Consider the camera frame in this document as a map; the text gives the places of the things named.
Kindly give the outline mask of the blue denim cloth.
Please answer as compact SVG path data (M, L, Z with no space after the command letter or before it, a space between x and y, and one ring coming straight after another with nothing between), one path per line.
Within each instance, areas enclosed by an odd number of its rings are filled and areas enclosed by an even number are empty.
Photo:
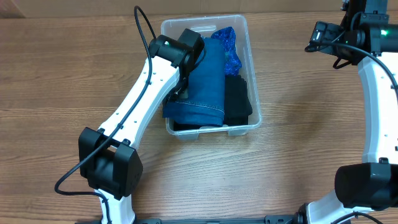
M164 118L178 124L222 126L224 120L225 54L221 41L205 38L205 54L188 78L188 97L170 100Z

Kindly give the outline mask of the shiny blue sequin cloth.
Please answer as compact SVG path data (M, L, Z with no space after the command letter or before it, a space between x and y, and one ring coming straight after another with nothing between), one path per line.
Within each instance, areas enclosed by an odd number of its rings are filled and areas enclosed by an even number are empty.
M221 42L225 54L225 75L236 76L242 68L242 63L236 53L236 33L235 30L229 26L220 29L211 35L212 39L217 39Z

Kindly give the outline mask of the black cloth with band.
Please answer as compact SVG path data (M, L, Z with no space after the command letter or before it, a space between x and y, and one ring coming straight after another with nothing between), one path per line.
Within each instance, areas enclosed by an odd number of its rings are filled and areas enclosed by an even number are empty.
M247 82L241 76L227 76L224 101L214 96L198 97L195 100L170 102L164 108L164 116L174 121L174 131L200 129L205 126L244 126L252 115Z

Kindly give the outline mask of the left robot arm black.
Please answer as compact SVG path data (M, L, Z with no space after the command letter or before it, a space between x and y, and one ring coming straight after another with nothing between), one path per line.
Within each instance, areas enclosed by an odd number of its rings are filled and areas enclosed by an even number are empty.
M131 194L143 165L137 149L149 121L163 101L176 98L205 43L185 29L177 40L159 35L148 46L139 78L116 109L97 129L85 128L78 139L80 174L101 202L101 223L134 223Z

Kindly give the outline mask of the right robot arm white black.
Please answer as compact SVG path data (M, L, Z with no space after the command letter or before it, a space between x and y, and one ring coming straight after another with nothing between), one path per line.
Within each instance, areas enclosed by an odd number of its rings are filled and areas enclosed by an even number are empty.
M340 24L315 24L306 52L336 57L334 68L355 65L365 109L359 164L340 167L334 189L302 205L292 223L349 223L353 217L397 206L397 26L387 0L348 0Z

